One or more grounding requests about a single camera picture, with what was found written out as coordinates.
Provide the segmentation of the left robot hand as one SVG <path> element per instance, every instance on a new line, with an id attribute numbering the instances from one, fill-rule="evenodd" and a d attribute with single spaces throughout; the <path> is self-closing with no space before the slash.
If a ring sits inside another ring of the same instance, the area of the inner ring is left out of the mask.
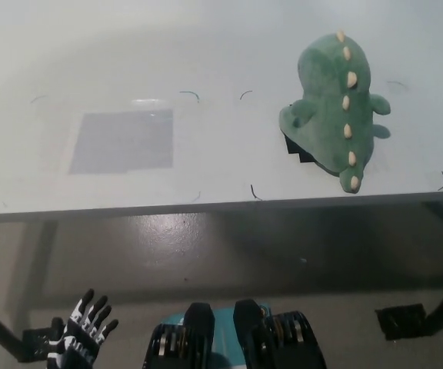
<path id="1" fill-rule="evenodd" d="M 118 320 L 105 323 L 112 312 L 108 297 L 94 299 L 95 291 L 88 290 L 76 304 L 69 319 L 56 318 L 52 322 L 54 336 L 49 339 L 47 368 L 93 368 L 101 346 L 117 328 Z"/>

